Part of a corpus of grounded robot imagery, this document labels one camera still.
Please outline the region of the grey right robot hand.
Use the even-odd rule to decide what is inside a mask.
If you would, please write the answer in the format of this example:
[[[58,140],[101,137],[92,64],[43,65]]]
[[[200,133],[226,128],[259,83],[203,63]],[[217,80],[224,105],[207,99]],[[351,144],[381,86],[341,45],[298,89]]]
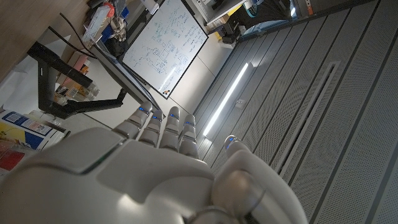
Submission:
[[[35,154],[1,182],[2,223],[306,223],[288,184],[236,136],[218,173],[199,159],[195,118],[178,129],[145,102]]]

